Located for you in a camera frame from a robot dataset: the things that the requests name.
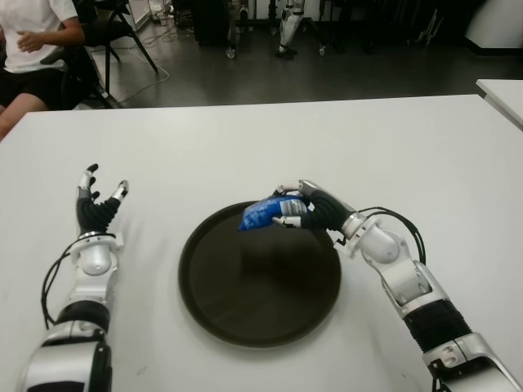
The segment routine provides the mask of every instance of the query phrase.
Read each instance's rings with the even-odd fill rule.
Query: person's hand
[[[32,53],[39,51],[45,45],[42,33],[35,33],[33,31],[19,31],[20,39],[18,40],[18,48],[21,51]]]

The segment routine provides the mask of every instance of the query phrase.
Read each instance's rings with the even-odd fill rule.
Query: black rubber sleeve
[[[472,332],[449,300],[416,309],[405,317],[405,323],[423,353]]]
[[[56,323],[66,321],[88,321],[109,331],[110,314],[105,306],[95,301],[78,301],[66,306],[58,315]]]
[[[91,198],[79,198],[76,211],[82,234],[90,231],[106,232],[119,207],[120,201],[116,198],[110,198],[97,205]]]
[[[315,190],[309,197],[314,211],[302,216],[303,229],[340,230],[352,212],[324,190]]]

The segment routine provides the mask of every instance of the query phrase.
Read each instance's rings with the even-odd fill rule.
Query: blue snack bag
[[[260,229],[273,224],[274,216],[297,216],[307,214],[305,203],[298,196],[277,196],[261,200],[245,208],[244,218],[238,231]]]

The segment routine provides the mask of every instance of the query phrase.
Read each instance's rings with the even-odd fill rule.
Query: gray floor
[[[378,46],[366,55],[354,37],[346,54],[329,48],[320,57],[314,36],[300,31],[294,43],[299,54],[285,61],[274,58],[278,37],[261,29],[243,35],[237,58],[229,60],[225,48],[200,47],[192,34],[173,27],[149,24],[139,35],[170,77],[159,82],[163,71],[154,74],[125,49],[132,40],[115,42],[123,49],[121,63],[112,59],[111,94],[128,108],[472,94],[480,92],[478,78],[523,78],[521,58],[476,56],[464,47]],[[104,53],[94,56],[103,75]]]

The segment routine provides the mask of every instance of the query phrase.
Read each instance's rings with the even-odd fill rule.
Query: chair leg
[[[136,44],[140,48],[141,52],[144,54],[144,56],[147,59],[147,61],[149,61],[149,64],[150,64],[151,67],[153,67],[155,73],[158,73],[158,67],[154,63],[153,59],[150,58],[149,53],[147,53],[147,50],[141,44],[140,39],[136,36],[136,34],[134,34],[134,32],[131,33],[131,37],[132,37],[132,39],[134,39],[134,41],[136,42]]]
[[[116,52],[114,51],[114,49],[111,47],[111,45],[109,45],[109,50],[110,50],[110,52],[111,52],[111,55],[113,55],[114,58],[115,58],[118,62],[120,62],[120,56],[118,56],[118,53],[116,53]]]
[[[95,98],[97,100],[99,100],[101,102],[102,105],[104,105],[104,107],[106,109],[112,109],[113,108],[111,106],[111,104],[109,103],[109,101],[106,98],[104,98],[104,96],[98,91],[97,86],[92,89],[92,94],[95,96]]]
[[[105,45],[105,90],[109,94],[110,91],[110,77],[111,77],[111,46],[107,43]]]

